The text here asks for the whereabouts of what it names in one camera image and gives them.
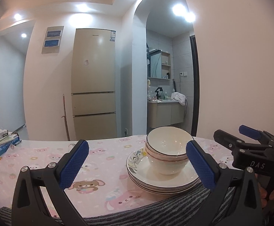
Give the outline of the person's right hand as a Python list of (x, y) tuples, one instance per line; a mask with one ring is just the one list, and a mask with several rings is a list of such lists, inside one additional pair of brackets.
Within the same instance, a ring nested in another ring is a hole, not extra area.
[(257, 180), (257, 186), (258, 186), (258, 197), (254, 197), (254, 204), (257, 205), (257, 201), (258, 204), (262, 207), (265, 208), (268, 205), (268, 202), (270, 201), (274, 201), (274, 189), (272, 192), (267, 192), (267, 190), (265, 188), (263, 188), (261, 186), (261, 184), (259, 183), (258, 179), (260, 179), (262, 176), (259, 174), (255, 174), (255, 178)]

